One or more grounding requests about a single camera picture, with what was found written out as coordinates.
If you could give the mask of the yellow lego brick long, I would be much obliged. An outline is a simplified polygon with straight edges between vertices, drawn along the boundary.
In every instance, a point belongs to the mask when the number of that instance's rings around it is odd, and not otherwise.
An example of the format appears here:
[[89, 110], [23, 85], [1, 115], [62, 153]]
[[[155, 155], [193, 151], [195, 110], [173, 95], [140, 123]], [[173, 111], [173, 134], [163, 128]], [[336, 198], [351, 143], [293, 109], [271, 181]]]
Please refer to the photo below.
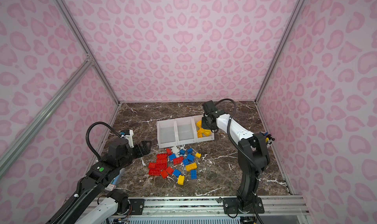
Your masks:
[[206, 137], [210, 136], [211, 133], [212, 133], [211, 130], [206, 130], [206, 129], [204, 129], [204, 130], [202, 131], [202, 134], [205, 135]]

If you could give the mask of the white three-compartment plastic bin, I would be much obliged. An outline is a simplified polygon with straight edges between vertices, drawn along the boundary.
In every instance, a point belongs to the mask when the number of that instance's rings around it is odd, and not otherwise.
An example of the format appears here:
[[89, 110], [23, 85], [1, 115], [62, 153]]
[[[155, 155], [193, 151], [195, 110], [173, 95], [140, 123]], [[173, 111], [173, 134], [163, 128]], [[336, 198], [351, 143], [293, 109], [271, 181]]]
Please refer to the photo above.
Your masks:
[[197, 142], [212, 141], [215, 135], [210, 134], [198, 137], [198, 122], [202, 120], [202, 115], [169, 119], [157, 122], [157, 141], [159, 148], [170, 148], [178, 145], [187, 145]]

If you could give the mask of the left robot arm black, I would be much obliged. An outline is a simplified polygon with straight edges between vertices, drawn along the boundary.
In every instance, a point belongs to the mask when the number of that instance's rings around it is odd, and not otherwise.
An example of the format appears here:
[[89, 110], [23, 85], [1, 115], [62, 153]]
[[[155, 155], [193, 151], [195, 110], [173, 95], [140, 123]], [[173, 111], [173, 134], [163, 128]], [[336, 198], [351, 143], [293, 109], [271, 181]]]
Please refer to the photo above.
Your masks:
[[[117, 136], [104, 156], [99, 155], [89, 139], [91, 130], [97, 125], [106, 126]], [[151, 141], [143, 140], [139, 144], [133, 144], [131, 139], [130, 130], [118, 133], [105, 122], [99, 121], [91, 124], [86, 132], [85, 140], [98, 162], [89, 169], [84, 177], [79, 179], [73, 195], [46, 223], [74, 224], [92, 201], [120, 175], [123, 168], [131, 165], [133, 160], [150, 153]]]

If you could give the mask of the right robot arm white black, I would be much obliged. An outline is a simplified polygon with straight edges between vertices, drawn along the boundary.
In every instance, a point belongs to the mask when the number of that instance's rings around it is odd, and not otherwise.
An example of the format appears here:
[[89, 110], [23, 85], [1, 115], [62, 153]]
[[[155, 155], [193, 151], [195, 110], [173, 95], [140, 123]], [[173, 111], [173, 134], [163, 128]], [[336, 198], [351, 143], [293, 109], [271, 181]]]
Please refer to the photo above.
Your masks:
[[233, 117], [237, 105], [232, 99], [222, 99], [216, 103], [207, 101], [202, 107], [202, 128], [212, 132], [224, 131], [238, 151], [238, 164], [242, 170], [241, 184], [237, 190], [236, 203], [228, 204], [225, 213], [264, 213], [257, 190], [263, 172], [271, 161], [266, 139], [273, 140], [268, 134], [253, 133], [236, 122]]

